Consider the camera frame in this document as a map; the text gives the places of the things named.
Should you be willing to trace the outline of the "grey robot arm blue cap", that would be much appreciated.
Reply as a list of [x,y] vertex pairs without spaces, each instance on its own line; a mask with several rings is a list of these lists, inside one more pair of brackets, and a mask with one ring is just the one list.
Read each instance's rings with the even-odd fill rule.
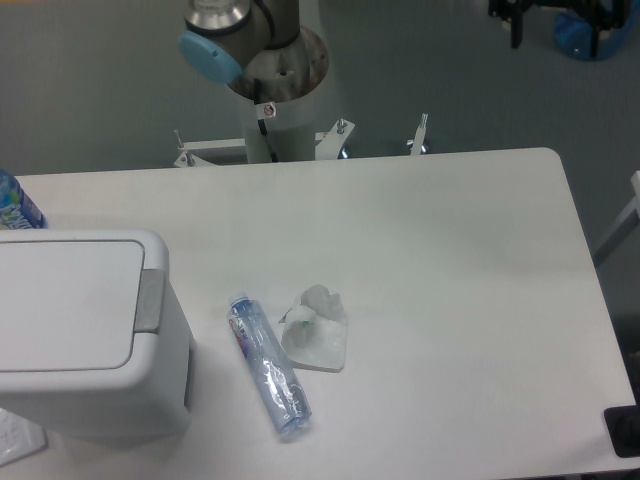
[[229,84],[259,53],[298,37],[300,8],[297,1],[189,1],[184,22],[182,57],[205,78]]

